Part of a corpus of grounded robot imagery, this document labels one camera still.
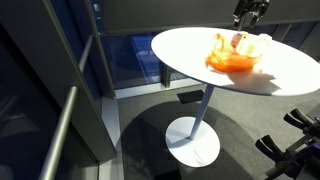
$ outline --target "handrail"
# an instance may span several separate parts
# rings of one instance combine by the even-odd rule
[[[88,55],[89,55],[91,44],[92,44],[92,39],[93,39],[93,36],[90,35],[88,37],[86,46],[84,47],[83,53],[81,55],[81,59],[80,59],[80,62],[79,62],[79,69],[80,69],[81,72],[83,72],[83,70],[84,70],[84,68],[86,66],[86,63],[87,63],[87,60],[88,60]]]
[[[76,101],[78,88],[72,86],[69,90],[66,102],[61,112],[59,122],[54,132],[39,180],[54,180],[60,161],[61,152],[70,124],[73,106]]]

